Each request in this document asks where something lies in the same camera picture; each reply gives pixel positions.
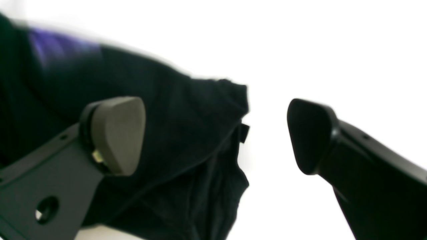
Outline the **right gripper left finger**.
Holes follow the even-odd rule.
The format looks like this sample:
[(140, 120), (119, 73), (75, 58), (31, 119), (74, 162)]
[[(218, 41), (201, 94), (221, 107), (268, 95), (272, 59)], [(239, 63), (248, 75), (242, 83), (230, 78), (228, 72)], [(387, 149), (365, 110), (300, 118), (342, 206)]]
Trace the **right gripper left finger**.
[(131, 176), (145, 132), (139, 97), (87, 105), (78, 124), (1, 170), (2, 240), (73, 240), (105, 176)]

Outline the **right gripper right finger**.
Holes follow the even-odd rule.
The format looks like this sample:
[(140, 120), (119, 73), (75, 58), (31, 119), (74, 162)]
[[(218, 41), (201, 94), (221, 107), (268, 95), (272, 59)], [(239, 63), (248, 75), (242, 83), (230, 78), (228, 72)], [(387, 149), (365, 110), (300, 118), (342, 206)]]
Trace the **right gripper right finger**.
[(302, 173), (333, 188), (357, 240), (425, 240), (427, 172), (327, 105), (293, 99), (287, 125)]

